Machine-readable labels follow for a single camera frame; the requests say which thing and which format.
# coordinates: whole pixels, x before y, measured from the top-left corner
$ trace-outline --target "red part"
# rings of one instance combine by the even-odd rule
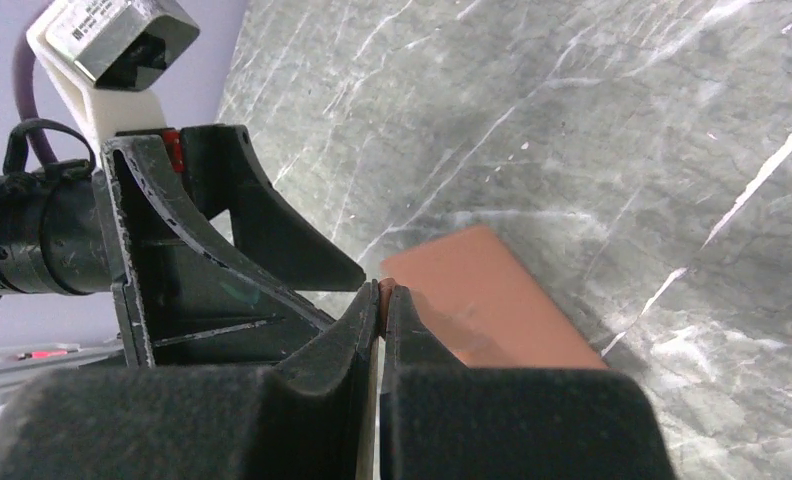
[[[181,149],[181,136],[178,130],[165,130],[161,134],[166,152],[169,154],[169,163],[175,173],[184,173],[184,150]]]
[[[66,355],[66,350],[54,350],[51,352],[33,352],[31,353],[31,358],[48,358],[48,357],[58,357],[60,355]]]

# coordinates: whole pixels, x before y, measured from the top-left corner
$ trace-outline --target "black cable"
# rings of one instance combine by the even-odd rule
[[[44,130],[54,130],[77,138],[87,147],[88,171],[86,173],[92,173],[92,171],[96,169],[96,154],[93,153],[93,148],[90,146],[90,143],[87,142],[87,139],[80,133],[54,120],[31,118],[19,122],[19,124],[10,131],[10,135],[7,137],[7,149],[4,153],[2,173],[5,175],[14,175],[25,171],[25,165],[28,163],[28,143],[35,135],[42,133]]]

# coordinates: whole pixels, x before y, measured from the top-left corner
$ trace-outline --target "label sticker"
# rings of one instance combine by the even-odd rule
[[[130,0],[70,0],[46,30],[46,40],[68,60],[74,60]]]

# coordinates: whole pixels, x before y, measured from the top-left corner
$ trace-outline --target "black cylindrical connector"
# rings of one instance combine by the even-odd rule
[[[89,179],[0,200],[0,295],[84,295],[110,283]]]

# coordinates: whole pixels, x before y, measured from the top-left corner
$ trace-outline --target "gray marble table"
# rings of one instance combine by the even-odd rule
[[[644,387],[683,478],[792,478],[792,1],[254,0],[244,23],[219,119],[371,275],[489,224]]]

